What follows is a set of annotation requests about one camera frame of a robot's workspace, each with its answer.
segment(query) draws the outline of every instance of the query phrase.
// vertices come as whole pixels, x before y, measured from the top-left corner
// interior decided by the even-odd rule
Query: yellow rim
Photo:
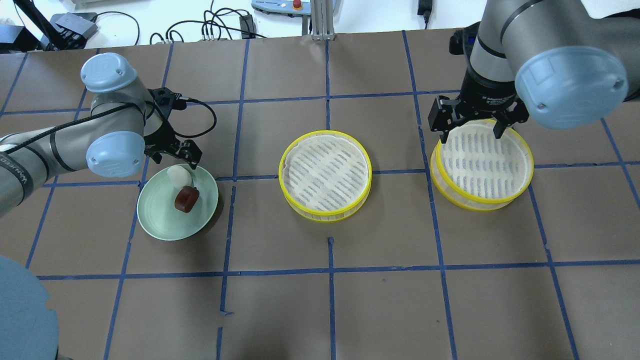
[[[295,199],[293,199],[293,197],[289,194],[289,191],[287,191],[287,188],[284,185],[284,181],[282,180],[282,170],[284,169],[284,161],[287,158],[287,155],[289,154],[289,151],[291,151],[291,149],[293,149],[296,145],[298,145],[298,143],[300,143],[302,140],[304,140],[306,138],[310,138],[311,136],[314,136],[314,135],[319,135],[319,134],[339,135],[340,137],[347,138],[348,140],[351,140],[362,151],[362,153],[364,154],[364,158],[367,160],[367,166],[369,167],[369,175],[367,176],[367,185],[365,187],[365,190],[356,199],[356,201],[352,202],[351,204],[345,206],[342,209],[333,210],[333,211],[319,211],[319,210],[310,209],[310,208],[300,204]],[[307,213],[310,213],[311,215],[315,215],[315,216],[318,216],[318,217],[330,217],[330,216],[333,216],[333,215],[338,215],[338,214],[341,214],[341,213],[345,213],[345,212],[353,209],[356,205],[358,205],[360,203],[360,201],[362,201],[364,198],[366,198],[367,194],[369,194],[369,190],[371,189],[371,178],[372,178],[372,176],[373,176],[373,170],[371,169],[371,160],[369,159],[369,154],[367,154],[367,151],[364,149],[362,144],[358,140],[355,140],[352,136],[349,136],[349,135],[347,135],[345,133],[341,133],[340,131],[335,131],[335,130],[313,131],[311,133],[304,134],[301,137],[295,139],[295,141],[293,141],[288,146],[287,150],[285,150],[284,154],[282,154],[282,158],[280,158],[280,164],[278,166],[278,181],[280,182],[280,188],[282,189],[282,193],[284,194],[284,197],[287,199],[287,201],[289,201],[289,204],[295,205],[298,209],[301,209],[302,211],[305,211]],[[320,220],[320,221],[321,222],[327,222],[327,221],[335,221],[335,220],[324,220],[324,221]]]
[[[436,188],[438,188],[438,191],[440,191],[442,196],[444,196],[445,199],[451,201],[454,205],[456,205],[459,208],[463,208],[465,210],[477,211],[479,213],[486,213],[488,211],[494,211],[494,210],[498,210],[499,209],[499,208],[497,208],[497,209],[477,209],[477,208],[472,208],[471,206],[468,206],[468,205],[464,205],[463,203],[457,201],[456,199],[453,199],[446,191],[444,191],[444,189],[440,186],[440,183],[435,179],[435,175],[433,173],[433,168],[431,168],[431,178],[433,180],[433,184],[435,184]]]
[[[495,123],[495,120],[486,119],[485,121],[494,122]],[[516,131],[514,129],[511,129],[511,128],[506,129],[506,131],[511,131],[511,133],[513,135],[515,135],[522,142],[522,144],[527,149],[527,153],[525,154],[525,156],[531,159],[531,171],[529,173],[529,177],[525,181],[525,186],[523,186],[520,191],[516,192],[515,194],[513,194],[513,195],[511,195],[509,197],[503,197],[501,199],[487,199],[486,197],[480,197],[480,196],[476,196],[476,195],[473,195],[473,194],[470,194],[470,193],[466,192],[461,187],[459,187],[456,183],[454,183],[451,178],[449,178],[449,175],[448,175],[446,169],[444,169],[444,165],[442,164],[442,156],[441,156],[442,142],[438,141],[438,144],[436,145],[436,149],[435,149],[435,152],[436,152],[436,154],[435,154],[436,155],[436,165],[438,166],[438,171],[440,171],[440,174],[441,174],[442,178],[444,179],[444,181],[447,183],[447,185],[449,185],[456,193],[460,194],[465,199],[481,202],[483,204],[500,204],[502,202],[511,201],[511,200],[517,198],[518,196],[520,196],[520,194],[523,193],[527,189],[527,186],[531,183],[531,179],[533,178],[533,168],[534,168],[533,154],[531,154],[531,149],[529,148],[529,145],[527,144],[526,141],[524,141],[524,139],[522,138],[522,136],[520,136],[520,134],[516,133]]]
[[[360,207],[362,207],[362,205],[364,205],[364,201],[366,201],[366,199],[367,199],[367,197],[368,197],[368,196],[369,196],[369,188],[367,188],[367,195],[366,195],[366,196],[365,196],[365,198],[362,200],[362,203],[360,203]],[[334,219],[334,220],[322,220],[322,219],[315,219],[315,218],[309,217],[309,216],[308,216],[308,215],[306,215],[306,214],[300,214],[300,213],[298,213],[298,214],[300,214],[303,218],[309,219],[309,220],[311,220],[311,221],[320,222],[320,223],[325,223],[325,222],[338,222],[338,221],[343,221],[343,220],[344,220],[344,219],[346,219],[346,218],[352,217],[352,216],[353,216],[355,213],[357,213],[357,212],[358,212],[358,211],[356,210],[356,211],[354,211],[354,212],[350,213],[349,215],[347,215],[347,216],[345,216],[345,217],[338,218],[338,219]]]

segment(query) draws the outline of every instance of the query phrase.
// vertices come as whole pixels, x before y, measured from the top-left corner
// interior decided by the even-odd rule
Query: brown food item
[[[178,196],[175,197],[173,205],[183,213],[188,213],[193,209],[193,206],[196,204],[199,197],[200,192],[198,189],[192,188],[191,186],[185,186],[180,190]]]

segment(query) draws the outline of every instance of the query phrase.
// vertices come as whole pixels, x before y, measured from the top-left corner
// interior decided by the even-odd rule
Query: white food item
[[[191,174],[180,165],[174,165],[166,170],[169,180],[176,189],[182,189],[185,186],[191,186]]]

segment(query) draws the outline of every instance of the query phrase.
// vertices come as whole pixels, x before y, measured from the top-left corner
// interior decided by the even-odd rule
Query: power adapter
[[[254,34],[257,32],[251,14],[240,16],[240,30],[242,30],[242,38],[255,38]]]

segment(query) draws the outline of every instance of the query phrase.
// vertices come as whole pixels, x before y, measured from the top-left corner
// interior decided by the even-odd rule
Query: green plate
[[[162,169],[145,185],[138,198],[138,221],[147,234],[160,240],[180,240],[197,233],[211,220],[218,205],[218,185],[213,176],[202,167],[192,170],[180,164],[193,179],[200,192],[189,213],[177,210],[173,203],[179,190],[173,187],[167,168]]]

